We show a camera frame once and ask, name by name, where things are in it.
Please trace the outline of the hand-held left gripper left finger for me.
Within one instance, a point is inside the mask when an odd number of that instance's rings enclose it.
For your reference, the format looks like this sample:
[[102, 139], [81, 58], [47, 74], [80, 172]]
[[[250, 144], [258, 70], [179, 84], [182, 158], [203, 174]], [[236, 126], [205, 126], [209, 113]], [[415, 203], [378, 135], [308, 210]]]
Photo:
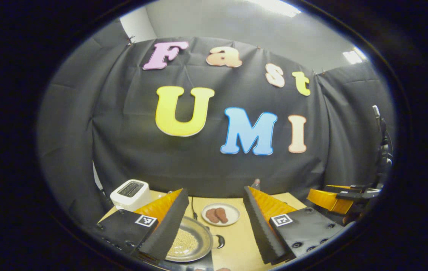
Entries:
[[136, 211], [118, 210], [94, 226], [94, 233], [114, 249], [153, 263], [164, 260], [189, 205], [178, 189]]

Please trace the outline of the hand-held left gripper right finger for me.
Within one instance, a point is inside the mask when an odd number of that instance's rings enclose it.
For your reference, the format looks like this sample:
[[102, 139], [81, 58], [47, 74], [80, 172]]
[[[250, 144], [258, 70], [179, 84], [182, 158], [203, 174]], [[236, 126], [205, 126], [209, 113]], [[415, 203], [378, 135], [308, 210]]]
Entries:
[[244, 187], [243, 203], [265, 264], [302, 257], [343, 230], [314, 208], [294, 208], [250, 186]]

